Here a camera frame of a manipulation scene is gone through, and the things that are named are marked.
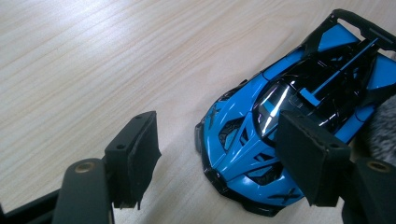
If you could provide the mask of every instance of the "blue toy car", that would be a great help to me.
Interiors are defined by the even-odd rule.
[[[195,127],[204,173],[219,193],[268,217],[302,199],[276,157],[279,111],[299,111],[348,143],[396,93],[396,62],[379,49],[395,51],[396,37],[336,9],[299,47],[223,94]]]

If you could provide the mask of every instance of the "wooden table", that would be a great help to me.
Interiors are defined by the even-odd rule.
[[[334,8],[396,34],[396,1],[0,2],[0,202],[59,188],[102,158],[133,116],[158,113],[163,156],[142,209],[117,223],[341,223],[305,199],[276,217],[246,212],[206,180],[194,125],[225,91],[295,48]]]

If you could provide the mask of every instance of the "car rear wing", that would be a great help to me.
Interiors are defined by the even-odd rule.
[[[375,45],[379,46],[381,49],[396,52],[396,37],[394,35],[353,12],[335,9],[330,16],[303,41],[301,44],[301,46],[305,47],[303,57],[318,51],[318,46],[323,34],[336,24],[339,24],[339,19],[358,28],[364,38],[375,41]]]
[[[357,14],[343,9],[335,9],[330,15],[331,20],[341,19],[361,30],[361,35],[375,42],[381,49],[396,51],[396,37],[374,23]]]

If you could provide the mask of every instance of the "toy car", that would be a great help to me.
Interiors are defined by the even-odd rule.
[[[395,36],[336,9],[299,47],[220,96],[195,127],[204,173],[218,192],[268,217],[302,199],[276,157],[279,111],[299,111],[348,143],[396,92],[396,62],[379,49],[395,51]]]

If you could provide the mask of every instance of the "wood grain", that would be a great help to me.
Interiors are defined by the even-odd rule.
[[[133,116],[156,110],[160,158],[140,211],[117,223],[341,223],[306,200],[246,212],[205,179],[194,125],[223,92],[273,63],[335,8],[396,34],[396,2],[0,1],[0,202],[10,211],[101,158]]]

